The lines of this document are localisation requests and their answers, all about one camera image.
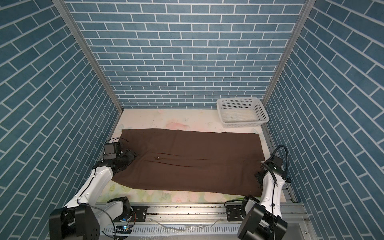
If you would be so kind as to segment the brown trousers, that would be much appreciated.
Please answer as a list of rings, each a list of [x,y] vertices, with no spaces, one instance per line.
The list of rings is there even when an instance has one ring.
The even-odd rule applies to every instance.
[[[257,174],[265,160],[253,133],[209,133],[165,129],[122,132],[123,149],[136,159],[113,181],[139,190],[262,194]]]

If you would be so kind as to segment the white plastic laundry basket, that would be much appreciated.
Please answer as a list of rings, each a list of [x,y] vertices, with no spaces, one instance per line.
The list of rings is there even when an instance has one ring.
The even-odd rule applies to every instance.
[[[224,98],[217,100],[219,118],[224,128],[259,127],[270,118],[258,98]]]

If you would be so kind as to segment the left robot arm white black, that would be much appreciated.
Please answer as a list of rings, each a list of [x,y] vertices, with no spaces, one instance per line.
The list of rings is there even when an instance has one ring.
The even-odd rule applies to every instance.
[[[112,239],[118,239],[115,221],[126,223],[123,230],[130,231],[136,213],[128,198],[114,198],[101,207],[96,205],[104,187],[114,175],[127,169],[137,154],[122,149],[119,142],[104,145],[103,158],[97,161],[91,174],[75,196],[63,208],[55,209],[49,217],[51,240],[97,240],[105,227],[113,226]]]

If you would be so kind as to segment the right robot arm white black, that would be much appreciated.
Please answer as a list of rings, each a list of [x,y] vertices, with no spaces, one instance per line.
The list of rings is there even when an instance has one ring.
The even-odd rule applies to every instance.
[[[244,216],[237,237],[240,240],[281,240],[288,224],[282,219],[281,194],[287,173],[282,169],[283,160],[271,155],[262,163],[257,177],[262,188],[259,200],[246,197],[242,203]]]

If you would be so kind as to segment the white perforated vent strip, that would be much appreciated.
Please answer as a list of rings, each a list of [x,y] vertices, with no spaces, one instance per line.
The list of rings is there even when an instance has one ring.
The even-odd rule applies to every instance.
[[[127,236],[127,237],[159,237],[176,235],[237,235],[240,224],[215,224],[215,225],[138,225],[131,230],[114,228],[108,226],[102,233],[108,236]]]

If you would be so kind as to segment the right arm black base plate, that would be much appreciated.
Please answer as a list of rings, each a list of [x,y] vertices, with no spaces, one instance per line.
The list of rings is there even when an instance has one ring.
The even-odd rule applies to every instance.
[[[246,211],[241,205],[226,205],[225,208],[228,222],[242,222],[246,217]]]

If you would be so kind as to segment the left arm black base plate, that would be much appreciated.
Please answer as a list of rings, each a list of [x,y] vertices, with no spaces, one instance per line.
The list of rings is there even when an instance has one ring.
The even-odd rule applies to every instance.
[[[148,212],[148,206],[131,206],[131,211],[132,211],[132,214],[131,214],[131,219],[130,219],[130,223],[143,223],[146,221],[146,217],[147,217],[147,212]]]

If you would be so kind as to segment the aluminium mounting rail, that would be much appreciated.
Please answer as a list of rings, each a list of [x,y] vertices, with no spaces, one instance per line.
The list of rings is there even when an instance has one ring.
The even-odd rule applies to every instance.
[[[131,203],[132,206],[148,206],[146,221],[140,224],[239,224],[228,222],[226,205],[214,203]]]

